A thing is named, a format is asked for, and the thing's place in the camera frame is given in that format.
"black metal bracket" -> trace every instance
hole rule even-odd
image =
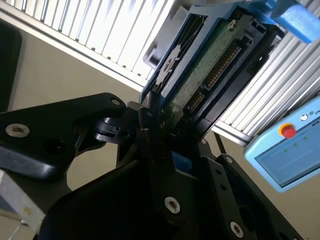
[[[96,122],[120,118],[125,109],[117,96],[101,93],[2,113],[0,168],[42,180],[60,178],[76,156],[104,146],[90,132]]]

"metal louver panel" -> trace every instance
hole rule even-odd
[[[134,82],[128,85],[141,91],[153,72],[143,62],[143,56],[173,3],[174,0],[0,0],[0,14],[11,24],[14,21],[10,18],[18,19],[81,52]]]
[[[320,16],[319,0],[300,2]],[[305,44],[287,33],[212,130],[246,146],[319,91],[320,40]]]

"green circuit board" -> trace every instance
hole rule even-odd
[[[235,39],[241,39],[245,26],[251,17],[244,15],[236,27],[230,30],[232,20],[221,20],[215,30],[201,49],[188,72],[177,88],[176,94],[163,107],[163,129],[172,131],[183,117],[183,109],[194,94],[199,91],[200,85],[206,80],[212,69],[219,63],[228,47]]]

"screw hole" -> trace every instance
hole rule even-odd
[[[130,136],[130,133],[128,131],[122,131],[120,132],[120,138],[125,139]]]
[[[115,105],[118,105],[118,106],[120,105],[120,102],[116,99],[112,99],[111,102]]]
[[[232,163],[234,162],[234,161],[233,161],[230,157],[228,157],[228,156],[226,156],[225,159],[226,159],[226,161],[227,161],[229,164],[232,164]]]
[[[58,139],[46,140],[43,143],[44,150],[52,155],[62,154],[66,150],[66,145],[63,141]]]
[[[223,191],[227,191],[226,186],[225,186],[225,185],[223,185],[223,184],[221,184],[221,185],[220,185],[220,188],[221,188]]]

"display screen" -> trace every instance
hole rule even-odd
[[[255,160],[282,187],[320,168],[320,117]]]

